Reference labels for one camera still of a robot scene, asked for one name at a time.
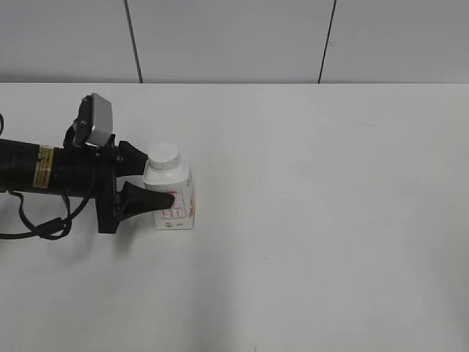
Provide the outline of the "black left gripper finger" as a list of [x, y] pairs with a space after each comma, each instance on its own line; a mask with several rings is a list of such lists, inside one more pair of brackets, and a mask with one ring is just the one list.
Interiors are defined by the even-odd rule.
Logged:
[[127, 181], [116, 194], [116, 219], [122, 221], [143, 213], [167, 210], [174, 204], [174, 196], [150, 191]]
[[120, 141], [117, 147], [117, 176], [143, 175], [148, 155], [131, 143]]

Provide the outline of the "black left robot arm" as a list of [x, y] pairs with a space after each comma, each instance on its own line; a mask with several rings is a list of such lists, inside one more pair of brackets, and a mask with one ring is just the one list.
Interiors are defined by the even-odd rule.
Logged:
[[127, 141], [116, 142], [114, 136], [102, 147], [90, 144], [76, 147], [71, 134], [64, 139], [63, 147], [3, 139], [1, 191], [19, 199], [25, 193], [58, 195], [66, 205], [72, 197], [82, 201], [75, 210], [68, 210], [65, 218], [38, 225], [32, 224], [20, 208], [18, 213], [28, 232], [3, 234], [1, 238], [63, 238], [91, 199], [95, 201], [97, 230], [104, 234], [114, 234], [125, 219], [168, 210], [175, 201], [171, 194], [146, 190], [129, 182], [117, 187], [120, 177], [142, 175], [147, 160], [147, 154]]

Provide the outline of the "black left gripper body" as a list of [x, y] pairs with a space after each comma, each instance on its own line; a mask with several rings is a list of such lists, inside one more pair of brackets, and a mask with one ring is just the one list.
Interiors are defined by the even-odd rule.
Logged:
[[71, 197], [80, 197], [74, 210], [68, 210], [64, 223], [72, 221], [90, 200], [95, 202], [99, 233], [114, 234], [117, 219], [117, 166], [121, 154], [115, 145], [115, 135], [107, 137], [103, 146], [82, 139], [76, 132], [67, 132], [63, 147], [54, 151], [51, 193], [62, 196], [66, 206]]

